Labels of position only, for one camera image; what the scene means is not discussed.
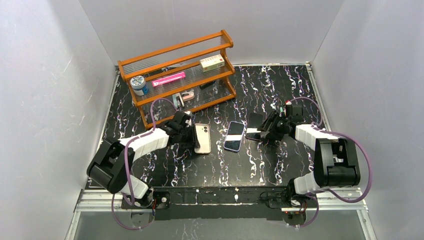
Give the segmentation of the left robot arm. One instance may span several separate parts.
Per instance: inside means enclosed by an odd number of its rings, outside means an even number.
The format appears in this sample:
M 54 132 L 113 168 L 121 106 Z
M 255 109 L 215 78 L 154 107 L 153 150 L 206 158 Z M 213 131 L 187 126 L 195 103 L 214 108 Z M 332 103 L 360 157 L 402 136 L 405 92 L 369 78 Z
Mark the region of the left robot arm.
M 111 194 L 122 194 L 128 204 L 148 208 L 154 188 L 131 174 L 132 164 L 142 156 L 172 145 L 199 145 L 190 111 L 178 110 L 172 119 L 131 138 L 105 139 L 87 167 L 86 174 Z

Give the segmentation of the pink phone case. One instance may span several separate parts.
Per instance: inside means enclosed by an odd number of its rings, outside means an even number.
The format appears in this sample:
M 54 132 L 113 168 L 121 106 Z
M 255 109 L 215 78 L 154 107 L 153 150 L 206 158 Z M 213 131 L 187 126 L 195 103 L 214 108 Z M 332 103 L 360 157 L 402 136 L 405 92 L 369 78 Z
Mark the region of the pink phone case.
M 210 127 L 208 124 L 196 123 L 196 137 L 198 146 L 194 148 L 196 154 L 209 154 L 211 152 Z

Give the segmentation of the phone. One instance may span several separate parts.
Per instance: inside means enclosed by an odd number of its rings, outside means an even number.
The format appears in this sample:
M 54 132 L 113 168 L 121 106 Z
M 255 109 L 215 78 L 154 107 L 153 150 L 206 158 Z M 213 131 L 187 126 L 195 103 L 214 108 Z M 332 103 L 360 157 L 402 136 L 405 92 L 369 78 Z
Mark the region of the phone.
M 241 122 L 231 121 L 225 136 L 223 148 L 231 152 L 238 152 L 241 148 L 245 125 Z

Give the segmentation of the black smartphone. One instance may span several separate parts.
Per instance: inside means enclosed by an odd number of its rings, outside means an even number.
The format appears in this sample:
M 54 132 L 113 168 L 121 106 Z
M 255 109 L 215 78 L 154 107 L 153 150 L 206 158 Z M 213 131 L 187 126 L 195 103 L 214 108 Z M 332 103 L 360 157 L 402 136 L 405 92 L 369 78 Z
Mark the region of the black smartphone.
M 248 115 L 245 138 L 253 141 L 261 140 L 261 131 L 258 128 L 263 123 L 263 115 L 260 113 L 251 112 Z

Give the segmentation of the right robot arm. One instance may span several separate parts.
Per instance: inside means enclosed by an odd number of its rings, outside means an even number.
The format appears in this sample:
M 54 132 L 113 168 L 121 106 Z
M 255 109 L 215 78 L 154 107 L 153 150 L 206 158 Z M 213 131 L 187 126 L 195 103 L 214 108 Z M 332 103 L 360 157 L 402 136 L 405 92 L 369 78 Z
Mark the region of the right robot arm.
M 352 187 L 360 183 L 355 143 L 306 123 L 302 106 L 287 104 L 282 112 L 273 110 L 257 130 L 262 139 L 281 141 L 284 136 L 289 136 L 313 151 L 313 171 L 289 181 L 290 196 L 317 193 L 332 187 Z

